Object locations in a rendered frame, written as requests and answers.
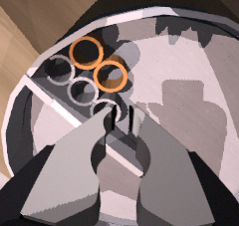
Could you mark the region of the bronze bushing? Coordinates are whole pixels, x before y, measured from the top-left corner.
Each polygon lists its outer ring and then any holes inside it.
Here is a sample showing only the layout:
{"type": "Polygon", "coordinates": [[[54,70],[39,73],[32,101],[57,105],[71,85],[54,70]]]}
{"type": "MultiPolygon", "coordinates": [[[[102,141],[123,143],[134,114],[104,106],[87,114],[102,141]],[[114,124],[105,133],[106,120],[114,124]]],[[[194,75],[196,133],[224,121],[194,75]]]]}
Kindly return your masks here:
{"type": "Polygon", "coordinates": [[[127,67],[126,62],[124,59],[118,55],[110,54],[105,55],[102,59],[102,61],[96,66],[94,71],[94,80],[98,88],[105,92],[117,92],[118,90],[122,89],[122,87],[125,85],[127,79],[127,67]],[[116,65],[118,66],[123,74],[120,78],[116,80],[109,80],[105,78],[102,73],[100,67],[104,65],[116,65]]]}
{"type": "Polygon", "coordinates": [[[78,40],[74,41],[70,47],[70,59],[75,66],[80,69],[89,70],[96,67],[103,59],[106,51],[106,43],[104,39],[96,33],[88,33],[78,40]],[[90,40],[97,44],[100,50],[100,56],[95,59],[86,59],[79,51],[79,44],[82,40],[90,40]]]}

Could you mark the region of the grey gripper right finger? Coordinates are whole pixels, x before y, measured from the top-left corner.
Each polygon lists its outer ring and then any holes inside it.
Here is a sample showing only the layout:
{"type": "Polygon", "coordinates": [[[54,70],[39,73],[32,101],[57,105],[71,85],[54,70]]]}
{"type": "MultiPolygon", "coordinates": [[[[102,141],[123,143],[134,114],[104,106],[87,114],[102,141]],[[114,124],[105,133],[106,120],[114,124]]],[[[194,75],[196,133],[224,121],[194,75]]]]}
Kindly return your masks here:
{"type": "Polygon", "coordinates": [[[144,173],[136,200],[138,226],[239,226],[239,203],[195,152],[137,105],[129,106],[135,158],[144,173]]]}

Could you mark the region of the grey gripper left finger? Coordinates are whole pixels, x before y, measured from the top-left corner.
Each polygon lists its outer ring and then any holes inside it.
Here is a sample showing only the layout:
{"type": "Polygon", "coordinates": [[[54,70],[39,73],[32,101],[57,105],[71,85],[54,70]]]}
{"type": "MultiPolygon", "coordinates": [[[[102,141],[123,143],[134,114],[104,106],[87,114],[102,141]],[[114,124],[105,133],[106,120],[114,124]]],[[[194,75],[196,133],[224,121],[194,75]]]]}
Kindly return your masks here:
{"type": "Polygon", "coordinates": [[[0,226],[95,226],[96,169],[116,115],[117,105],[109,104],[25,164],[0,189],[0,226]]]}

